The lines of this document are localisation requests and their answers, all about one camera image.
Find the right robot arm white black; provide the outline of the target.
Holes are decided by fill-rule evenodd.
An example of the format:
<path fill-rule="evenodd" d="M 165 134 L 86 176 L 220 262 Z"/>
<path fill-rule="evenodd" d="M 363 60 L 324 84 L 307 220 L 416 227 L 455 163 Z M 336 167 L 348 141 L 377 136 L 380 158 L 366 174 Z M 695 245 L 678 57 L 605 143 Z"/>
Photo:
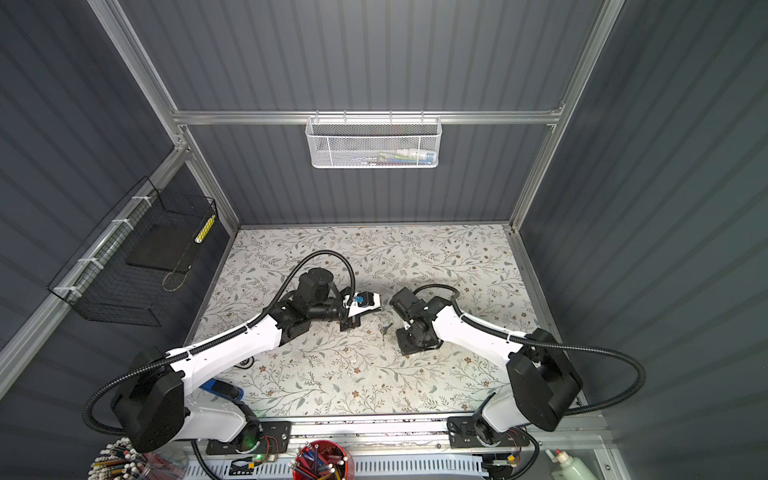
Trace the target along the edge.
<path fill-rule="evenodd" d="M 506 372 L 507 384 L 490 394 L 472 417 L 470 430 L 486 445 L 497 443 L 513 427 L 556 430 L 582 389 L 569 357 L 546 330 L 501 330 L 461 313 L 448 299 L 425 301 L 408 288 L 398 291 L 390 306 L 404 322 L 396 331 L 402 354 L 438 349 L 448 342 Z"/>

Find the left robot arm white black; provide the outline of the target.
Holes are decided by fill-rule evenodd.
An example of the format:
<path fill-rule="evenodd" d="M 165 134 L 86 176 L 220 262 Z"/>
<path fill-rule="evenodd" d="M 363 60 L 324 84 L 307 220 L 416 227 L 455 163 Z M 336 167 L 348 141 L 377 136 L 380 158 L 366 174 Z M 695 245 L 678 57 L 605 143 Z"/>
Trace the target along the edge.
<path fill-rule="evenodd" d="M 312 268 L 263 317 L 167 352 L 168 365 L 158 363 L 160 353 L 138 356 L 142 373 L 122 383 L 111 403 L 122 434 L 140 453 L 185 440 L 214 440 L 250 453 L 264 443 L 257 415 L 241 400 L 201 394 L 203 384 L 307 333 L 314 321 L 336 321 L 341 330 L 348 330 L 380 307 L 379 294 L 338 289 L 330 271 Z"/>

